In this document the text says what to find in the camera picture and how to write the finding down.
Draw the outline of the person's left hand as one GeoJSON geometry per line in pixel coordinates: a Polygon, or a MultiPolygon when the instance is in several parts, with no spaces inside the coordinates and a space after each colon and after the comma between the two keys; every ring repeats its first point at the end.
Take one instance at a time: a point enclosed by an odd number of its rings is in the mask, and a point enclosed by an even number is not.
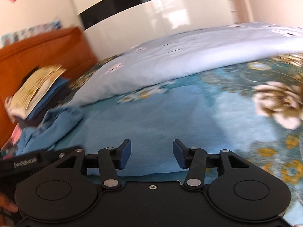
{"type": "Polygon", "coordinates": [[[4,193],[0,193],[0,207],[8,212],[16,213],[19,209],[4,193]]]}

